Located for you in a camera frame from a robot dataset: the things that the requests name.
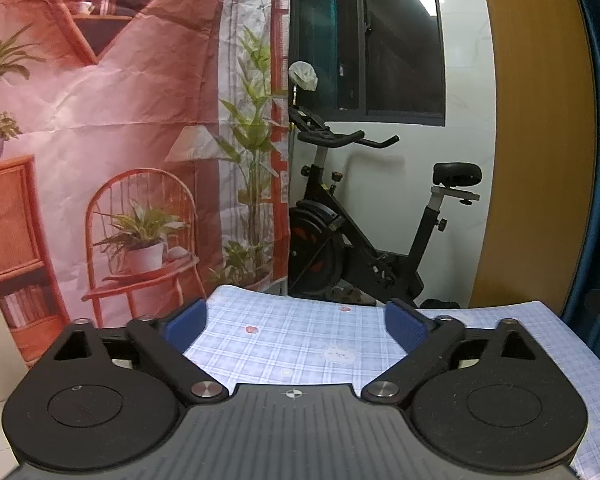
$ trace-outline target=blue gripper pad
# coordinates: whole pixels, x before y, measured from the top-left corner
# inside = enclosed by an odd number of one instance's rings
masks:
[[[389,335],[408,354],[427,338],[436,324],[414,308],[394,301],[397,300],[391,300],[386,304],[384,326]]]
[[[160,334],[167,343],[184,353],[206,326],[206,301],[194,300],[162,319]]]

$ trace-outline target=bike seat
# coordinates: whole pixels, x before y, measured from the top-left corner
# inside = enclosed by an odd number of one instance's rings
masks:
[[[469,187],[480,184],[480,166],[468,162],[439,162],[433,165],[433,184],[445,187]]]

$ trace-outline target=window frame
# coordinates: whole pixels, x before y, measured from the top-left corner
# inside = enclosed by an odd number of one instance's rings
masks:
[[[316,110],[325,121],[350,121],[360,123],[398,123],[423,124],[425,126],[445,126],[446,122],[446,67],[445,47],[442,33],[440,0],[436,0],[438,37],[440,38],[440,63],[442,66],[442,112],[439,114],[423,112],[401,112],[396,110],[367,110],[366,109],[366,59],[367,36],[372,30],[367,8],[367,0],[357,0],[358,8],[358,108],[355,110],[336,110],[324,108]],[[290,63],[299,59],[300,53],[300,0],[291,0],[289,60]]]

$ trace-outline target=printed backdrop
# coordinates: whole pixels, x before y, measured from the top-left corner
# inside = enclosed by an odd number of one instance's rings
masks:
[[[0,307],[30,365],[288,257],[289,0],[0,0]]]

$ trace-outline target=metal screw cap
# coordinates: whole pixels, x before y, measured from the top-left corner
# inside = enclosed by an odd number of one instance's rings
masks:
[[[393,397],[400,388],[389,381],[376,381],[367,386],[366,390],[374,397]]]
[[[201,381],[191,387],[191,393],[197,397],[217,397],[222,393],[222,384],[215,381]]]

